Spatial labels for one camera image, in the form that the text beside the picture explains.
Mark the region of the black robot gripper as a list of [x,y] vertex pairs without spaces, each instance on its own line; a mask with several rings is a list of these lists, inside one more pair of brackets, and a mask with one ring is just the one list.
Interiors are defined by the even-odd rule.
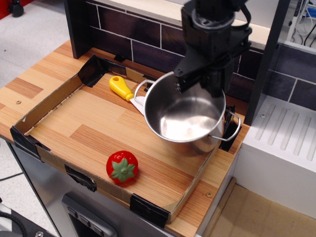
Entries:
[[234,59],[250,48],[251,14],[244,0],[191,0],[181,9],[185,57],[174,69],[176,89],[195,84],[213,98],[231,84]]

